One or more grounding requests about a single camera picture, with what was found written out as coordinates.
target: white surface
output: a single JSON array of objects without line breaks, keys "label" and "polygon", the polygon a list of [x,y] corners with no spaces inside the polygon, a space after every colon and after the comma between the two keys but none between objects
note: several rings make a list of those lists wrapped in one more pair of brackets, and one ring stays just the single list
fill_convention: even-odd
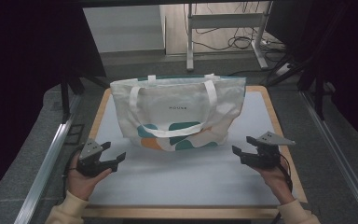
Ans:
[{"label": "white surface", "polygon": [[260,175],[241,164],[231,146],[255,153],[246,136],[273,132],[260,92],[246,92],[241,115],[234,120],[227,143],[166,152],[135,147],[118,127],[112,96],[96,137],[111,141],[101,161],[113,160],[126,151],[127,158],[116,173],[103,180],[89,198],[104,205],[276,205],[278,201]]},{"label": "white surface", "polygon": [[164,49],[159,6],[83,9],[99,52]]}]

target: table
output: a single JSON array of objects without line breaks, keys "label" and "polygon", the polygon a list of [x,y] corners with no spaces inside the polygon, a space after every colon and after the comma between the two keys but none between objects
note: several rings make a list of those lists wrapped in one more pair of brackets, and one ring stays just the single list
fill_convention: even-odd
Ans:
[{"label": "table", "polygon": [[[274,132],[282,135],[279,121],[275,115],[274,108],[269,99],[269,94],[264,87],[248,86],[247,92],[260,92],[268,115],[270,117]],[[96,118],[92,125],[89,137],[95,139],[101,126],[103,114],[106,110],[106,103],[110,96],[110,90],[106,90],[98,109]],[[297,198],[306,203],[307,198],[299,181],[296,167],[293,164],[292,157],[288,147],[281,147],[283,156],[289,161],[292,169],[292,179],[294,190]],[[218,218],[218,219],[257,219],[257,218],[274,218],[277,214],[275,206],[121,206],[121,205],[89,205],[83,216],[84,217],[119,217],[119,218]]]}]

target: wall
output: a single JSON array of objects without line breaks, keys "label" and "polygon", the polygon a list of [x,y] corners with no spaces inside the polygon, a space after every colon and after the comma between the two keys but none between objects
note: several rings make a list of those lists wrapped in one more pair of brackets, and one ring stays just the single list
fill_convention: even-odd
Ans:
[{"label": "wall", "polygon": [[99,52],[164,49],[159,6],[83,10]]}]

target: human hand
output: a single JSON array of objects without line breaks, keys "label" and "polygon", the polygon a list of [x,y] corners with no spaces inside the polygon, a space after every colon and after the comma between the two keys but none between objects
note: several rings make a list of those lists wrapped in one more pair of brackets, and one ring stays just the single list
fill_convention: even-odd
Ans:
[{"label": "human hand", "polygon": [[[285,170],[287,170],[288,166],[283,158],[281,158],[281,165]],[[274,167],[272,169],[260,169],[256,167],[251,168],[261,174],[264,182],[267,186],[269,186],[272,193],[275,197],[277,197],[281,204],[291,203],[295,200],[289,186],[286,183],[284,174],[278,167]]]},{"label": "human hand", "polygon": [[76,169],[79,155],[80,153],[77,152],[71,161],[71,169],[68,173],[68,191],[77,198],[87,201],[95,186],[112,173],[112,169],[106,169],[95,177],[84,176]]}]

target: tote bag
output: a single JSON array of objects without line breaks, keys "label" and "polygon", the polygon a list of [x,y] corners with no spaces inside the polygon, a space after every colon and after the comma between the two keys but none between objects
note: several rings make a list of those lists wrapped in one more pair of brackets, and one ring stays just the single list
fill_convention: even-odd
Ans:
[{"label": "tote bag", "polygon": [[123,137],[175,151],[222,145],[241,113],[245,77],[166,76],[110,84]]}]

